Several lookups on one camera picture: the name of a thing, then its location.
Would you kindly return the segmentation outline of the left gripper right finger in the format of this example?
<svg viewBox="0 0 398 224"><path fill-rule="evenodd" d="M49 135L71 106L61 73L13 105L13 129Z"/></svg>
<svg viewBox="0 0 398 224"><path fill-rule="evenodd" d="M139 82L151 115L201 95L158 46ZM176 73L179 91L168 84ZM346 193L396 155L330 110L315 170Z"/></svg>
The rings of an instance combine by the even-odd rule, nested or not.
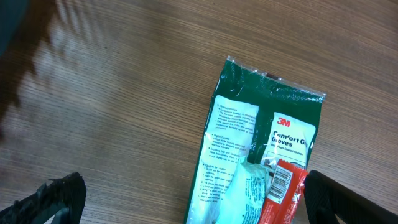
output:
<svg viewBox="0 0 398 224"><path fill-rule="evenodd" d="M304 199L310 224L397 223L397 215L360 196L319 171L304 181Z"/></svg>

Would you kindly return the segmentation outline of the green 3M gloves package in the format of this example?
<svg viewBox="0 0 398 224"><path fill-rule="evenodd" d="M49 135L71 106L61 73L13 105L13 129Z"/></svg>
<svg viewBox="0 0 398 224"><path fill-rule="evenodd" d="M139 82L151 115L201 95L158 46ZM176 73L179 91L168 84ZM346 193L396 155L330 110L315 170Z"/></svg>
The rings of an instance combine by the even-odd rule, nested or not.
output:
<svg viewBox="0 0 398 224"><path fill-rule="evenodd" d="M211 97L185 223L211 223L240 157L306 169L325 94L228 57Z"/></svg>

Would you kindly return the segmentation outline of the mint green sachet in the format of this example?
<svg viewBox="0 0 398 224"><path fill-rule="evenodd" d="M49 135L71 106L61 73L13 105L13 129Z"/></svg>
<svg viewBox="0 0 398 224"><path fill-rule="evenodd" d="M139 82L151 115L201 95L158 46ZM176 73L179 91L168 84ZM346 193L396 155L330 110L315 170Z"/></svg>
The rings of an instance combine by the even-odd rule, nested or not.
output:
<svg viewBox="0 0 398 224"><path fill-rule="evenodd" d="M214 223L257 224L266 198L269 169L240 157L234 176L221 197Z"/></svg>

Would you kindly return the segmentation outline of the red snack stick wrapper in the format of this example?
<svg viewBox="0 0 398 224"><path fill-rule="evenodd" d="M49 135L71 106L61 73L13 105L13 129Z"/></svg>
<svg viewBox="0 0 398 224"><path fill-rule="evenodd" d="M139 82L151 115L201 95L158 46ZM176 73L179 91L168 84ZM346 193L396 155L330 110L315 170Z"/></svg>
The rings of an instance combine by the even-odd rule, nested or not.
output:
<svg viewBox="0 0 398 224"><path fill-rule="evenodd" d="M279 159L258 224L291 224L308 172Z"/></svg>

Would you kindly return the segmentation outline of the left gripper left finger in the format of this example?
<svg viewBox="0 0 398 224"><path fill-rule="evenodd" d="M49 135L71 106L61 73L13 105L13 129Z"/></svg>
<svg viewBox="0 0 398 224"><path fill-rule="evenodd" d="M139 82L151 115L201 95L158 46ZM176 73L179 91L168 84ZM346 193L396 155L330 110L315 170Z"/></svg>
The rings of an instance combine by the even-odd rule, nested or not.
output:
<svg viewBox="0 0 398 224"><path fill-rule="evenodd" d="M79 224L86 200L83 177L74 172L51 181L50 185L41 185L36 193L1 210L1 223L45 223L52 219L52 223Z"/></svg>

